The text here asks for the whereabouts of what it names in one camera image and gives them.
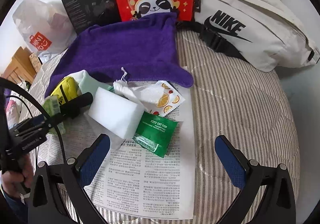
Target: metal screw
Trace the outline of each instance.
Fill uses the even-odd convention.
[[[67,164],[74,164],[75,163],[75,159],[74,158],[69,158],[68,160],[67,160]]]
[[[280,164],[280,168],[282,170],[287,170],[287,166],[285,164],[283,164],[283,163]]]
[[[257,165],[258,165],[258,162],[257,162],[257,160],[252,159],[252,160],[250,160],[250,164],[251,164],[252,166],[257,166]]]
[[[40,162],[40,163],[38,163],[38,167],[43,167],[44,166],[44,161],[42,161],[42,162]]]

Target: bed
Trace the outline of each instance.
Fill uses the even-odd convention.
[[[239,192],[214,151],[214,140],[220,134],[247,158],[256,159],[261,165],[286,164],[297,199],[300,178],[297,132],[276,72],[264,73],[242,60],[214,53],[191,31],[178,32],[176,42],[180,65],[188,67],[195,82],[191,88],[196,137],[194,218],[148,220],[101,207],[97,207],[98,211],[109,223],[216,223]],[[34,79],[29,93],[39,103],[44,101],[50,75],[62,55],[44,64]],[[34,115],[39,113],[35,107],[31,111]],[[25,119],[27,113],[24,107],[20,120]],[[263,190],[260,189],[244,223],[253,217]],[[68,195],[64,190],[61,194],[75,219]]]

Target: black strap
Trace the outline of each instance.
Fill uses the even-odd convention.
[[[213,31],[204,24],[195,21],[179,21],[176,27],[177,29],[190,29],[199,33],[199,38],[214,52],[221,52],[229,57],[247,61],[232,43],[228,42],[219,33]]]
[[[65,92],[63,90],[62,84],[60,85],[60,90],[61,90],[62,96],[64,97],[65,102],[67,103],[68,102],[68,98],[67,98],[67,96],[66,96],[66,94],[65,94]]]

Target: black metal clamp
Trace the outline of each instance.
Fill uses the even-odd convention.
[[[107,224],[97,211],[84,186],[89,185],[110,149],[110,138],[101,134],[77,158],[64,164],[47,165],[39,162],[30,193],[28,223],[74,224],[62,201],[58,183],[64,184],[82,223]]]
[[[292,183],[287,167],[261,166],[236,150],[225,136],[215,140],[215,151],[234,186],[241,189],[236,199],[217,224],[241,224],[260,186],[266,185],[250,224],[295,224],[296,209]]]

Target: blue pad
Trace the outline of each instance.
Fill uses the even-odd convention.
[[[40,115],[32,118],[32,123],[34,126],[37,126],[37,125],[40,125],[41,122],[43,122],[44,120],[45,120],[44,115],[40,114]]]
[[[100,165],[102,164],[104,158],[110,150],[110,138],[105,134],[103,138],[94,149],[94,151],[89,155],[85,163],[80,169],[79,185],[83,188],[84,186],[90,185],[94,176],[98,172]]]
[[[240,162],[223,141],[221,136],[216,138],[214,148],[223,167],[226,169],[232,184],[242,190],[246,183],[245,169],[241,166]]]

